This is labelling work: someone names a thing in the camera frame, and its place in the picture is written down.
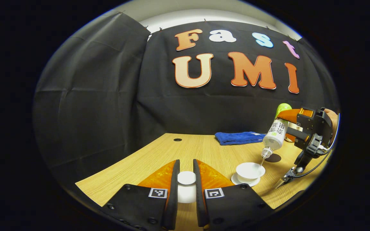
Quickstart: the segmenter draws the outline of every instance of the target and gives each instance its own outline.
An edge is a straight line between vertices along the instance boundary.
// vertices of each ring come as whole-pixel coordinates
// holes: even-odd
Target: pink letter
[[[289,44],[289,42],[288,42],[288,41],[283,41],[283,43],[285,43],[285,45],[288,47],[288,49],[289,49],[289,51],[291,52],[291,54],[292,54],[295,58],[299,59],[299,55],[298,55],[297,53],[295,53],[295,47],[294,47],[293,45]]]

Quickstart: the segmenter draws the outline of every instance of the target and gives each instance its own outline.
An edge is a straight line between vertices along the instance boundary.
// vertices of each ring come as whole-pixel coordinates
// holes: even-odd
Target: green bottle cap
[[[278,116],[279,112],[285,111],[285,110],[291,110],[291,109],[292,107],[289,104],[285,104],[285,103],[279,104],[278,108],[276,109],[276,115],[275,115],[274,120],[276,120],[276,117]]]

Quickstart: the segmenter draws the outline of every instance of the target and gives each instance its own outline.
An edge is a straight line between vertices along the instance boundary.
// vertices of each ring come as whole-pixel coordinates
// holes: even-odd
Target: white cup
[[[194,172],[183,171],[178,174],[178,202],[193,203],[197,201],[197,176]]]
[[[257,163],[246,162],[236,167],[236,173],[241,183],[250,184],[265,174],[265,168]]]

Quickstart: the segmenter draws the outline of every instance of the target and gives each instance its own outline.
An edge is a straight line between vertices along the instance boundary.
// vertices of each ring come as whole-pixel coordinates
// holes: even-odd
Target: blue towel
[[[259,134],[254,132],[243,133],[216,133],[215,137],[219,140],[221,145],[231,144],[246,144],[246,143],[259,143],[266,134]]]

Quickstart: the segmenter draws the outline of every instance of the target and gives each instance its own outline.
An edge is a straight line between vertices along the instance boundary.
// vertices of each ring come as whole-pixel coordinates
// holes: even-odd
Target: orange letter
[[[288,68],[289,73],[289,87],[288,90],[292,93],[298,94],[298,81],[296,80],[296,67],[290,63],[285,63],[285,67]]]
[[[176,50],[177,51],[182,51],[182,50],[185,50],[187,48],[194,47],[195,43],[191,42],[191,39],[193,41],[198,40],[198,35],[196,33],[201,34],[202,30],[200,30],[200,29],[190,30],[190,31],[185,31],[183,33],[179,33],[179,34],[175,35],[175,37],[178,38],[178,44],[179,44],[179,46],[176,48]]]
[[[176,83],[184,88],[199,88],[207,84],[211,76],[211,58],[213,58],[213,54],[197,55],[197,59],[201,61],[201,75],[195,79],[190,78],[188,74],[188,62],[191,60],[191,57],[183,56],[173,59]]]
[[[232,85],[240,87],[248,85],[248,82],[243,76],[245,73],[252,86],[257,84],[261,75],[261,88],[276,88],[276,84],[273,82],[272,70],[270,69],[270,63],[272,62],[270,58],[266,56],[258,56],[255,61],[255,65],[253,65],[251,61],[249,61],[249,59],[240,52],[229,52],[228,56],[232,58],[235,66],[235,77],[231,81]]]

